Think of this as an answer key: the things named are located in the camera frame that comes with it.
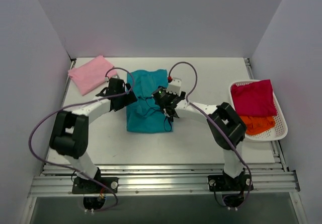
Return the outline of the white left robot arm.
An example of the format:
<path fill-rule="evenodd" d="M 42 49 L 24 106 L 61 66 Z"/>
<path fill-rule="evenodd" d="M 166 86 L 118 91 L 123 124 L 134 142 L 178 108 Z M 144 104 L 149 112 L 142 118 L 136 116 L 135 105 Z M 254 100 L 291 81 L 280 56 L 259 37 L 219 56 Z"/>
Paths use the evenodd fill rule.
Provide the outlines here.
<path fill-rule="evenodd" d="M 97 193 L 102 186 L 101 172 L 87 153 L 89 125 L 101 116 L 136 101 L 131 84 L 111 78 L 108 86 L 89 103 L 72 111 L 61 110 L 57 113 L 49 146 L 69 161 L 77 176 L 84 179 L 83 187 L 89 193 Z"/>

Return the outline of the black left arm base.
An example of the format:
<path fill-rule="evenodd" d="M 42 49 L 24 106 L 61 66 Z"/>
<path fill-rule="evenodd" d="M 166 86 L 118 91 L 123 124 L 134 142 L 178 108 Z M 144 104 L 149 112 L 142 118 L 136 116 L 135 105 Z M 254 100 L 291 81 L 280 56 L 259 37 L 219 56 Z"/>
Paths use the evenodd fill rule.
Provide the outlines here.
<path fill-rule="evenodd" d="M 112 192 L 117 193 L 119 182 L 119 179 L 117 177 L 101 177 L 98 181 L 108 187 L 109 190 L 91 180 L 76 177 L 73 180 L 73 187 L 71 192 L 72 194 L 106 194 Z"/>

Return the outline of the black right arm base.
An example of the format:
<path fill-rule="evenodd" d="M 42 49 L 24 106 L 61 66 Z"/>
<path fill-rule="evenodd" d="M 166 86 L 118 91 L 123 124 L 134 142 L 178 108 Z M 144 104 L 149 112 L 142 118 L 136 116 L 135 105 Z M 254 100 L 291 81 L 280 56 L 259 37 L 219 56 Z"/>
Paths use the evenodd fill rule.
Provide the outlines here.
<path fill-rule="evenodd" d="M 249 174 L 241 173 L 239 176 L 232 178 L 226 173 L 209 175 L 208 187 L 211 192 L 242 192 L 252 191 L 253 184 L 250 184 Z"/>

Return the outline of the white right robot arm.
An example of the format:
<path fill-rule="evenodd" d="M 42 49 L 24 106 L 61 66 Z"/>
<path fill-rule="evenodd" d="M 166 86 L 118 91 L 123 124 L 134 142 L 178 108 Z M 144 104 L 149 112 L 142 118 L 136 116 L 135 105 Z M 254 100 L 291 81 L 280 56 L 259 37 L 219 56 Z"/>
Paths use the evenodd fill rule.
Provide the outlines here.
<path fill-rule="evenodd" d="M 175 118 L 187 118 L 209 126 L 215 143 L 223 149 L 224 186 L 235 190 L 242 183 L 240 174 L 246 166 L 242 156 L 245 124 L 227 102 L 207 105 L 189 101 L 185 96 L 185 92 L 169 93 L 165 87 L 152 93 L 155 103 L 171 122 Z"/>

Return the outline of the teal t shirt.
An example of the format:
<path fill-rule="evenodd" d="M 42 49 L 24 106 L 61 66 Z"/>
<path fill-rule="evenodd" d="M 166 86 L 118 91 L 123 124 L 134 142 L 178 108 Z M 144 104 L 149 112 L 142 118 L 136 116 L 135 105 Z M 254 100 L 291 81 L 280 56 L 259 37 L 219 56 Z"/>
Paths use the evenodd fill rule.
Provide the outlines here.
<path fill-rule="evenodd" d="M 136 70 L 127 75 L 127 82 L 133 87 L 137 101 L 126 107 L 126 129 L 134 133 L 172 132 L 172 124 L 155 104 L 152 93 L 159 87 L 168 86 L 168 72 Z"/>

